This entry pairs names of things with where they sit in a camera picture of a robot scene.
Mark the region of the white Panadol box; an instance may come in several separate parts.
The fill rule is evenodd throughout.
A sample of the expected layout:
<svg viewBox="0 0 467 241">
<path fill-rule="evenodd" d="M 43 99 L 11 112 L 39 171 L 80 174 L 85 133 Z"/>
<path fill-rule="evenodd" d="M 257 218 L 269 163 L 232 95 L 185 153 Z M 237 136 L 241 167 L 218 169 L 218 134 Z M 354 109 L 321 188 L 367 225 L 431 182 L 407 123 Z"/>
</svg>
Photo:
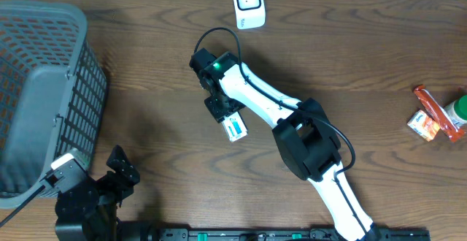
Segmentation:
<svg viewBox="0 0 467 241">
<path fill-rule="evenodd" d="M 235 112 L 228 117 L 225 117 L 221 122 L 225 132 L 231 142 L 235 142 L 243 137 L 246 137 L 248 134 L 247 127 L 242 120 L 239 112 Z"/>
</svg>

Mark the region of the orange tissue pack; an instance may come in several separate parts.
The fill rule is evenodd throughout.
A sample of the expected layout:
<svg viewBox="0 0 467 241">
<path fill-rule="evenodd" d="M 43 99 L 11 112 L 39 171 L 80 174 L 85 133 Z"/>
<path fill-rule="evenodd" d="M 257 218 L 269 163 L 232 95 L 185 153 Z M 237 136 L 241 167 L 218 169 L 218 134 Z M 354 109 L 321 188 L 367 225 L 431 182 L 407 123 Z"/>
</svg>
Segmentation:
<svg viewBox="0 0 467 241">
<path fill-rule="evenodd" d="M 430 142 L 440 130 L 440 126 L 423 110 L 418 110 L 408 121 L 408 127 Z"/>
</svg>

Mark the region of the green lid jar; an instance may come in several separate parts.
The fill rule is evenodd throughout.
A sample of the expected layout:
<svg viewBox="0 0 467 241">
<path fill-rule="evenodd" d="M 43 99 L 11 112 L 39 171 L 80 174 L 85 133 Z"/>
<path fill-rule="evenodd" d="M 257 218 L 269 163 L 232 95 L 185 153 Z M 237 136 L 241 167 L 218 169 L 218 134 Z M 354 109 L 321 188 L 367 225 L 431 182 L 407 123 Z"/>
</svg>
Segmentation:
<svg viewBox="0 0 467 241">
<path fill-rule="evenodd" d="M 448 104 L 444 111 L 448 115 L 449 119 L 457 126 L 461 127 L 467 123 L 467 95 L 456 99 L 455 101 Z"/>
</svg>

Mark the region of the red Top candy wrapper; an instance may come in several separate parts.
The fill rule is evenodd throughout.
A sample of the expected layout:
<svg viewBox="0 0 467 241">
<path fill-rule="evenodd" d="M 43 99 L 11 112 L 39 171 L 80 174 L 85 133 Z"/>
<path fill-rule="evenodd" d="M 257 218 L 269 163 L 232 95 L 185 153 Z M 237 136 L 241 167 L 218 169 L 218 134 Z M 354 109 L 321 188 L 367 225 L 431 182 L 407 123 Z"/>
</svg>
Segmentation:
<svg viewBox="0 0 467 241">
<path fill-rule="evenodd" d="M 430 113 L 440 129 L 449 137 L 451 142 L 457 142 L 466 132 L 457 127 L 449 118 L 446 111 L 431 96 L 424 85 L 419 85 L 414 89 L 415 96 L 420 100 L 425 109 Z"/>
</svg>

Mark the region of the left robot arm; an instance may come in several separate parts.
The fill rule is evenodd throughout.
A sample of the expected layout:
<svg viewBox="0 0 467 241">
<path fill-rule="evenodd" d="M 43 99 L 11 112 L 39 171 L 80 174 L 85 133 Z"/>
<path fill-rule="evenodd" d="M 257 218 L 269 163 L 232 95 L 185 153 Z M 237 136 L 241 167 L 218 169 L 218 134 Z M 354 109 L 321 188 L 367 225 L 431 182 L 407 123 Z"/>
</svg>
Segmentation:
<svg viewBox="0 0 467 241">
<path fill-rule="evenodd" d="M 121 221 L 117 209 L 134 193 L 140 174 L 116 145 L 107 159 L 110 170 L 98 180 L 82 172 L 73 187 L 62 191 L 55 204 L 55 233 L 59 240 L 157 240 L 146 221 Z"/>
</svg>

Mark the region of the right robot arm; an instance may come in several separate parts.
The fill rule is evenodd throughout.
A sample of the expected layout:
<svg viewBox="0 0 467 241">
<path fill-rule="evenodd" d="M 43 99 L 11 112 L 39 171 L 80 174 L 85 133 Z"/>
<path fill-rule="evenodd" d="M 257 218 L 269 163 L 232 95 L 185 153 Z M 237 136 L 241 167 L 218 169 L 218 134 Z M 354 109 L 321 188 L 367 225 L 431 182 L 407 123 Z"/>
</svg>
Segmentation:
<svg viewBox="0 0 467 241">
<path fill-rule="evenodd" d="M 223 125 L 230 141 L 247 135 L 239 114 L 247 107 L 270 127 L 279 154 L 299 179 L 312 184 L 331 214 L 337 233 L 345 240 L 378 240 L 381 234 L 360 206 L 348 183 L 339 148 L 345 136 L 330 124 L 314 99 L 302 102 L 258 78 L 232 53 L 220 57 L 202 48 L 194 52 L 190 68 L 203 89 L 204 103 Z"/>
</svg>

